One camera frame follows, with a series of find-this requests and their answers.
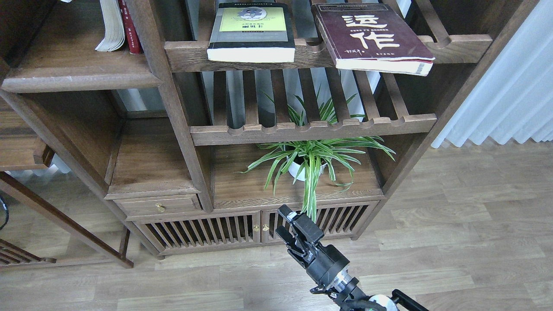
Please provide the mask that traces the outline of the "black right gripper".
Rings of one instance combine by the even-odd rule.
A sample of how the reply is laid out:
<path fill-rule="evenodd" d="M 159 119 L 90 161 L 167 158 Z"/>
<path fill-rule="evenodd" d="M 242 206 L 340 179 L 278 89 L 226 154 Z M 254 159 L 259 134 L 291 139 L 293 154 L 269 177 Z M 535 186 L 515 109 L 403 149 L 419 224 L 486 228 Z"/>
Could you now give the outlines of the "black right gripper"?
<path fill-rule="evenodd" d="M 344 289 L 351 281 L 347 273 L 349 260 L 334 246 L 320 243 L 324 233 L 306 214 L 298 214 L 286 204 L 278 208 L 278 214 L 289 222 L 294 234 L 282 225 L 275 232 L 318 289 Z"/>

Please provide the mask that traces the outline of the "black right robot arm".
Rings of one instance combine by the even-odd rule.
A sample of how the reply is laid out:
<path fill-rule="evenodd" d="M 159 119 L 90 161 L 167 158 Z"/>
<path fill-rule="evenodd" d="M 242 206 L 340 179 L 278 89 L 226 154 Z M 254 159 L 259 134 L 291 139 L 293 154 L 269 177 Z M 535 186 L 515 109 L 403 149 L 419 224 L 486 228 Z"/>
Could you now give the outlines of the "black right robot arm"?
<path fill-rule="evenodd" d="M 403 305 L 409 311 L 426 308 L 398 289 L 392 296 L 366 295 L 358 286 L 359 280 L 349 275 L 350 261 L 333 245 L 323 246 L 323 231 L 305 213 L 298 214 L 282 205 L 278 214 L 289 223 L 292 233 L 284 226 L 275 232 L 285 241 L 288 253 L 315 281 L 314 295 L 327 295 L 342 311 L 397 311 Z"/>

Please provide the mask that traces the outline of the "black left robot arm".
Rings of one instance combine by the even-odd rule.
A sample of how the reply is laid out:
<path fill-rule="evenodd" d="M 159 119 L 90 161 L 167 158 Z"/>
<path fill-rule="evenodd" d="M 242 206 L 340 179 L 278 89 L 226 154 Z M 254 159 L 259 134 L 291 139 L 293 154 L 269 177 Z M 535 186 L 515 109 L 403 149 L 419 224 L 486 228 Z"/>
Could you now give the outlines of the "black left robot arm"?
<path fill-rule="evenodd" d="M 0 196 L 0 230 L 3 230 L 10 220 L 10 209 L 4 197 Z"/>

